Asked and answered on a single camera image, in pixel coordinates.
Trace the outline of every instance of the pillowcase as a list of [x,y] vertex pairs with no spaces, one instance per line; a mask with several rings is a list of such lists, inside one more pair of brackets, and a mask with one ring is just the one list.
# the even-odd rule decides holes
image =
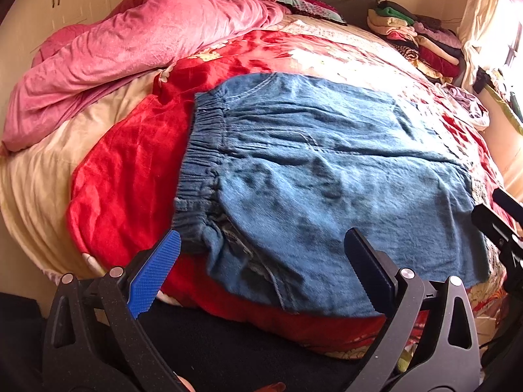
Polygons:
[[276,0],[276,2],[287,7],[292,14],[302,14],[310,18],[328,20],[339,25],[347,22],[340,16],[336,9],[318,0]]

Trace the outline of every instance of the cream curtain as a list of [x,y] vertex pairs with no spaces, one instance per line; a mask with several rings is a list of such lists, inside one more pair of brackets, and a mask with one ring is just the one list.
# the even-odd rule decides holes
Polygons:
[[461,25],[458,28],[466,61],[466,70],[462,87],[472,91],[480,63],[479,50],[484,43],[499,0],[468,0]]

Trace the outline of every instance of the blue denim garment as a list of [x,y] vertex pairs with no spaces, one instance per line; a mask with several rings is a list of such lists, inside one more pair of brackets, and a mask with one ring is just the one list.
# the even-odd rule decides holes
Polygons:
[[285,73],[234,77],[195,104],[173,225],[229,292],[375,315],[344,254],[351,227],[424,279],[487,279],[470,175],[413,104]]

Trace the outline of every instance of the textured blue pad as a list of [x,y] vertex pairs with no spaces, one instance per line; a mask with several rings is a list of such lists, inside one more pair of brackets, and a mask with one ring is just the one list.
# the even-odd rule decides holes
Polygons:
[[127,306],[135,319],[151,307],[158,290],[180,255],[180,246],[178,231],[169,231],[130,283]]

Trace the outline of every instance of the beige bed sheet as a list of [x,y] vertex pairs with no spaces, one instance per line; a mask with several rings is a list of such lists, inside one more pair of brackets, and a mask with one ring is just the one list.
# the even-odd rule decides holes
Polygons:
[[0,159],[0,209],[5,225],[54,282],[66,272],[83,278],[103,273],[95,261],[84,259],[67,231],[71,174],[109,128],[152,92],[158,72],[134,79],[64,122],[40,143]]

